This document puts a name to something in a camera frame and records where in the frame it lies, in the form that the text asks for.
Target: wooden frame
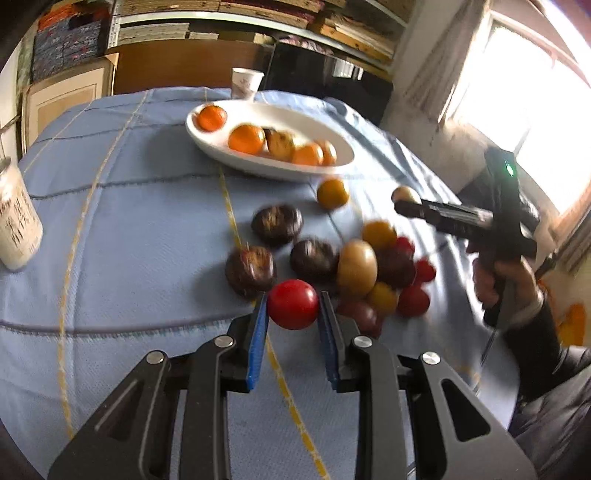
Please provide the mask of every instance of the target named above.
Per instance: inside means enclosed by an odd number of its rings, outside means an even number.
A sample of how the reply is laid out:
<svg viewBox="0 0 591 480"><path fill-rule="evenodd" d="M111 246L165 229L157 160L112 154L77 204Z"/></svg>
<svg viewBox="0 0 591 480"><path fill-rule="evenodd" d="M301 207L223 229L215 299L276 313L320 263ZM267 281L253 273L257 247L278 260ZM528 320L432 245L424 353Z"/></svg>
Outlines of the wooden frame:
<svg viewBox="0 0 591 480"><path fill-rule="evenodd" d="M22 99L23 154L41 131L65 110L80 103L113 95L118 61L119 54L113 53L29 86Z"/></svg>

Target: metal screw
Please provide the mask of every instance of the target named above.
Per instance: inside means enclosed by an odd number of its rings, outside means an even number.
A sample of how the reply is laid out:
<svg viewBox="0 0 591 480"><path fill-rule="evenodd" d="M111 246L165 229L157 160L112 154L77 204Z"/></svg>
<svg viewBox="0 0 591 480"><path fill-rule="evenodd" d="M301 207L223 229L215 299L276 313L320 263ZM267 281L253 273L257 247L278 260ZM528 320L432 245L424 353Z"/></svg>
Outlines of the metal screw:
<svg viewBox="0 0 591 480"><path fill-rule="evenodd" d="M353 344L355 346L358 346L359 348L369 348L371 347L374 343L372 342L371 338L366 337L364 335L360 335L358 337L355 337L353 339Z"/></svg>
<svg viewBox="0 0 591 480"><path fill-rule="evenodd" d="M164 361L164 354L159 350L154 350L153 352L150 352L148 355L146 355L146 361L150 365L158 365Z"/></svg>
<svg viewBox="0 0 591 480"><path fill-rule="evenodd" d="M421 358L427 365L437 365L441 361L441 357L435 352L425 352Z"/></svg>
<svg viewBox="0 0 591 480"><path fill-rule="evenodd" d="M213 341L213 343L220 348L228 348L229 346L234 345L234 339L229 335L220 335Z"/></svg>

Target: wooden cabinet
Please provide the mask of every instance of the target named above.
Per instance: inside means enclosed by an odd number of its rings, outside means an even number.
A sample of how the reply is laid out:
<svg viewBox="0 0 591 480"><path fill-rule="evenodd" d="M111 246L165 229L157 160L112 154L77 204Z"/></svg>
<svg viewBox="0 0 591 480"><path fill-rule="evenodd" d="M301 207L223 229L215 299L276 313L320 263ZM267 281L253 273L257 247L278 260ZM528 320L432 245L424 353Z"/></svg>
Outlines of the wooden cabinet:
<svg viewBox="0 0 591 480"><path fill-rule="evenodd" d="M267 71L272 48L233 40L155 40L120 45L115 93L155 87L229 87L233 67Z"/></svg>

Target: tomato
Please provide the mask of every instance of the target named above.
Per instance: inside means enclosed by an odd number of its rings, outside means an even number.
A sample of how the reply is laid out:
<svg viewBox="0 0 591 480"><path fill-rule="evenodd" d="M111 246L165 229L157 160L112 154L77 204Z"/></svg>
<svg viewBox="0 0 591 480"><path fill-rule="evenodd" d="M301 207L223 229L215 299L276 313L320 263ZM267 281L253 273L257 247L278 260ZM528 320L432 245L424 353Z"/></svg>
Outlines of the tomato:
<svg viewBox="0 0 591 480"><path fill-rule="evenodd" d="M435 267L429 260L422 258L421 260L417 260L414 266L417 269L415 283L428 283L435 280L437 270L435 270Z"/></svg>
<svg viewBox="0 0 591 480"><path fill-rule="evenodd" d="M429 309L431 300L420 285L411 285L400 292L396 311L402 317L419 317Z"/></svg>
<svg viewBox="0 0 591 480"><path fill-rule="evenodd" d="M414 242L406 236L399 236L396 239L394 248L406 253L410 258L414 257Z"/></svg>
<svg viewBox="0 0 591 480"><path fill-rule="evenodd" d="M312 285L303 280L287 280L269 292L267 313L284 329L301 330L312 325L318 310L318 295Z"/></svg>

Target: white oval dish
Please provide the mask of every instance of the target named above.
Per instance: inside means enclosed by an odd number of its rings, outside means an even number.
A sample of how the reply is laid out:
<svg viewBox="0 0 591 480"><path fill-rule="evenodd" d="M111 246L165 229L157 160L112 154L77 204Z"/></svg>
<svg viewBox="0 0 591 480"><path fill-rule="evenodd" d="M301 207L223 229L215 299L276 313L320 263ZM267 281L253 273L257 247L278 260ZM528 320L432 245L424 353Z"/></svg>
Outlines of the white oval dish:
<svg viewBox="0 0 591 480"><path fill-rule="evenodd" d="M245 100L221 100L213 104L220 106L228 114L223 128L216 132L202 132L193 124L193 115L211 103L199 105L191 110L185 125L187 132L201 150L229 167L271 179L309 181L313 177L344 175L355 159L353 149L341 135L303 113ZM333 167L294 165L230 150L228 148L230 132L244 123L289 131L295 136L296 147L313 140L328 140L335 146L336 165Z"/></svg>

